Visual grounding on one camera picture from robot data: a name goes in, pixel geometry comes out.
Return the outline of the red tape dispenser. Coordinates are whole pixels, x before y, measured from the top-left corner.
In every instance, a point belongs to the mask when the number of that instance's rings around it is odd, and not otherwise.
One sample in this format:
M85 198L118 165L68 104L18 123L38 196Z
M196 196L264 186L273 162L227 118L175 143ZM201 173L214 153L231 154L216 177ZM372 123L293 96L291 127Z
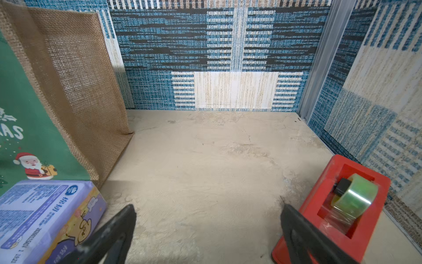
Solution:
M335 155L297 211L359 264L390 184L388 177ZM284 236L271 255L277 264L291 264Z

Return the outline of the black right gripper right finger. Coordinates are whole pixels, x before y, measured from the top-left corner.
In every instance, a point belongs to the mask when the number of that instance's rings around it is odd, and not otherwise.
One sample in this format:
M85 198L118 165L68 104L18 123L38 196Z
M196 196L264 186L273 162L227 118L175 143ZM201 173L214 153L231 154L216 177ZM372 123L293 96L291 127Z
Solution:
M291 205L284 205L280 220L292 264L356 263Z

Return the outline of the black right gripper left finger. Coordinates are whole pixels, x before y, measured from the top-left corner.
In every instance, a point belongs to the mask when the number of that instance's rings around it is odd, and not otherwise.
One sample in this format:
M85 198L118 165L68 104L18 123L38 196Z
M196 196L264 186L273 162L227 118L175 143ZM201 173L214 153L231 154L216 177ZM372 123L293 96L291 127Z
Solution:
M132 204L126 205L61 263L124 264L131 247L135 224L135 208Z

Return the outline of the green burlap Christmas canvas bag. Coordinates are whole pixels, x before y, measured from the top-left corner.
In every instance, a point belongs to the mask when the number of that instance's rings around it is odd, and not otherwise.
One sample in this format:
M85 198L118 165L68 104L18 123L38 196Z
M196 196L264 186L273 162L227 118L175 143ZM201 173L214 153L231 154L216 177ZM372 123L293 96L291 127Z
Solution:
M100 188L133 132L95 12L1 2L1 193L33 179Z

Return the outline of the purple tissue pack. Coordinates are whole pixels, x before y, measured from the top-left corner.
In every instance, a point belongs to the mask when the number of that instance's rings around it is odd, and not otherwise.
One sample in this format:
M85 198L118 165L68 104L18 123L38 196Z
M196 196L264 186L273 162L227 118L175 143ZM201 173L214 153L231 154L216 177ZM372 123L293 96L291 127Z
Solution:
M91 181L16 183L1 196L1 263L60 263L94 232L107 207Z

